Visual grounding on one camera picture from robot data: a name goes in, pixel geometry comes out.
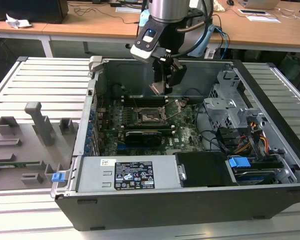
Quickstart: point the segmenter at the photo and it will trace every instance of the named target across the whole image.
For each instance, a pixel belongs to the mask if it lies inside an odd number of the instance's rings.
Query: blue cable
[[[225,49],[224,49],[223,55],[221,56],[221,59],[223,59],[225,56],[226,50],[228,49],[228,41],[226,39],[226,35],[224,34],[224,32],[222,32],[222,30],[220,30],[217,27],[215,29],[217,29],[217,31],[219,31],[222,34],[222,36],[225,38]]]

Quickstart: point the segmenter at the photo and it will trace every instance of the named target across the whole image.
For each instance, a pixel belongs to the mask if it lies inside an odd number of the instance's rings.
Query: computer case
[[[60,24],[68,13],[66,0],[0,0],[0,21],[6,14],[30,22]]]

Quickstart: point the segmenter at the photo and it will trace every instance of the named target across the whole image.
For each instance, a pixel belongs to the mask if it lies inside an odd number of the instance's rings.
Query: blue clip
[[[230,163],[230,166],[233,168],[233,167],[238,167],[238,168],[249,168],[249,167],[251,167],[251,164],[250,164],[250,162],[249,162],[249,160],[248,160],[248,158],[247,157],[244,157],[244,156],[242,156],[242,157],[237,157],[237,156],[235,156],[235,157],[232,157],[231,159],[229,159],[229,163]]]
[[[52,182],[58,182],[58,183],[63,183],[65,182],[65,173],[64,172],[56,172],[52,175]]]

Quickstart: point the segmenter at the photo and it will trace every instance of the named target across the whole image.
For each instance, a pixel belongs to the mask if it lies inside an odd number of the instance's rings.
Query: warning label
[[[155,188],[151,161],[116,162],[114,177],[114,188],[116,190]]]

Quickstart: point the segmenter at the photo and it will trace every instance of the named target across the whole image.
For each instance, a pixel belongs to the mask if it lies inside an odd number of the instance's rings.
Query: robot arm
[[[150,17],[137,36],[131,54],[143,63],[152,63],[154,82],[150,87],[155,94],[169,94],[171,87],[182,81],[187,68],[178,58],[192,52],[206,38],[213,14],[213,0],[209,1],[211,9],[208,13],[204,0],[201,0],[203,12],[189,8],[190,0],[149,0]],[[198,18],[203,20],[189,27],[191,21]],[[204,32],[198,41],[186,51],[179,52],[185,33],[203,26]]]

